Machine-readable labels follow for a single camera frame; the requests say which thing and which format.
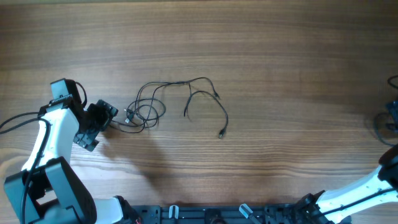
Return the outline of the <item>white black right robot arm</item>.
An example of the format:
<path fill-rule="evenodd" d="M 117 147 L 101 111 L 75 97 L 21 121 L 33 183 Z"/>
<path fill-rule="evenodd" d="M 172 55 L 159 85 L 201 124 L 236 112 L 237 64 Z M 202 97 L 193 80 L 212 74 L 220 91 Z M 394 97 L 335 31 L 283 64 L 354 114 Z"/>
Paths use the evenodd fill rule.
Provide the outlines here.
<path fill-rule="evenodd" d="M 307 194 L 295 205 L 295 223 L 343 223 L 357 212 L 397 202 L 397 146 L 386 151 L 378 167 L 345 187 Z"/>

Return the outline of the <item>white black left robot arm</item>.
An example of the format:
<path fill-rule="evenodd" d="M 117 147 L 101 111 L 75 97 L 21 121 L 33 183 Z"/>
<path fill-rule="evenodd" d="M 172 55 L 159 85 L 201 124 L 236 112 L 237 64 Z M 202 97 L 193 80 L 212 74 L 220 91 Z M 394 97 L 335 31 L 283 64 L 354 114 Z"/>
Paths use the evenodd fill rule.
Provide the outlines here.
<path fill-rule="evenodd" d="M 93 151 L 97 135 L 118 110 L 98 100 L 88 104 L 74 80 L 50 84 L 53 98 L 35 113 L 39 132 L 20 172 L 6 177 L 5 193 L 21 223 L 118 223 L 119 197 L 94 199 L 70 166 L 72 146 Z"/>

